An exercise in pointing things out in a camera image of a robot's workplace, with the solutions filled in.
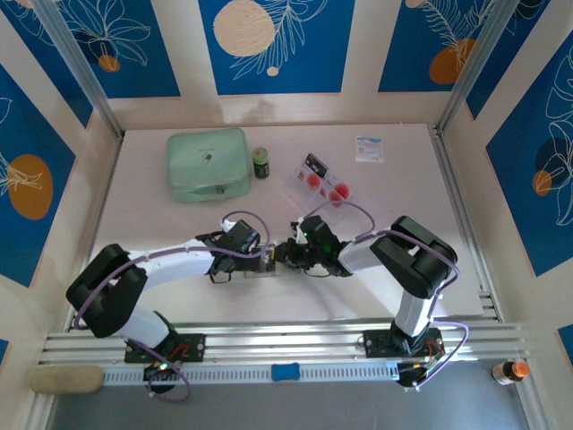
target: small white card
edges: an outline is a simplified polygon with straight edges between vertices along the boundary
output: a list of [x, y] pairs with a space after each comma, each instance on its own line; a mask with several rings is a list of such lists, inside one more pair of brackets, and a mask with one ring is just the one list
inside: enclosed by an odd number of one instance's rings
[[384, 161], [382, 139], [356, 136], [356, 161], [381, 163]]

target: vent grille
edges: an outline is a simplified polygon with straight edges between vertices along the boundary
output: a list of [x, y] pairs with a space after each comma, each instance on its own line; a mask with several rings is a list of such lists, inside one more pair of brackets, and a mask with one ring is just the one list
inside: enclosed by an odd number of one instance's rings
[[[392, 381], [398, 379], [396, 363], [365, 363], [336, 365], [301, 365], [301, 383], [324, 383], [344, 381]], [[191, 384], [213, 383], [272, 383], [270, 365], [201, 366], [183, 369]], [[181, 384], [172, 377], [154, 385]], [[111, 367], [104, 369], [104, 385], [142, 385], [141, 367]]]

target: orange circle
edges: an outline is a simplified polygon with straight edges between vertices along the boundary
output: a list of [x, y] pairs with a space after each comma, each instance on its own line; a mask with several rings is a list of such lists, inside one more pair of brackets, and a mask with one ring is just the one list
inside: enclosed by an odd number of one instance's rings
[[525, 378], [531, 373], [527, 363], [514, 363], [511, 370], [518, 378]]
[[13, 171], [9, 171], [8, 176], [13, 183], [9, 185], [8, 193], [12, 206], [24, 218], [44, 218], [54, 195], [49, 167], [40, 157], [29, 154], [16, 157], [10, 167]]
[[474, 39], [463, 39], [454, 47], [443, 48], [432, 60], [430, 79], [439, 85], [455, 83], [474, 44]]
[[108, 54], [104, 54], [103, 56], [98, 58], [98, 64], [99, 67], [101, 67], [102, 69], [104, 69], [106, 72], [109, 73], [115, 73], [119, 71], [119, 69], [121, 68], [119, 61], [117, 61], [117, 58], [115, 58], [114, 56], [109, 56]]
[[541, 195], [547, 195], [552, 190], [552, 176], [545, 170], [540, 170], [534, 175], [534, 190]]

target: green lunch box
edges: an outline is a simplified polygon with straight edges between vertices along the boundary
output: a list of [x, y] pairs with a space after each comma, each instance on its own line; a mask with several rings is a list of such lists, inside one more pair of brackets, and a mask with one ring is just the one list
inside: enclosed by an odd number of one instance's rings
[[181, 133], [167, 140], [167, 185], [178, 202], [225, 200], [251, 188], [243, 130]]

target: metal bracket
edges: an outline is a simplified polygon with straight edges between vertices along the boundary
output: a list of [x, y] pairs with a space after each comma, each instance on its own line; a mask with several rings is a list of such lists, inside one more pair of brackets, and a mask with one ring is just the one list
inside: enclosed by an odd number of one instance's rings
[[[426, 335], [426, 341], [434, 341], [442, 344], [441, 332], [439, 329], [430, 328]], [[368, 330], [363, 333], [364, 348], [366, 358], [393, 358], [402, 354], [396, 349], [390, 330]], [[423, 347], [412, 357], [428, 357], [431, 351], [424, 343]]]
[[[177, 339], [180, 345], [189, 345], [189, 349], [179, 357], [178, 360], [184, 363], [202, 363], [205, 355], [205, 339], [204, 334], [185, 333], [180, 334]], [[125, 350], [125, 363], [131, 364], [149, 364], [155, 363], [156, 358], [145, 352], [141, 348], [127, 348]]]

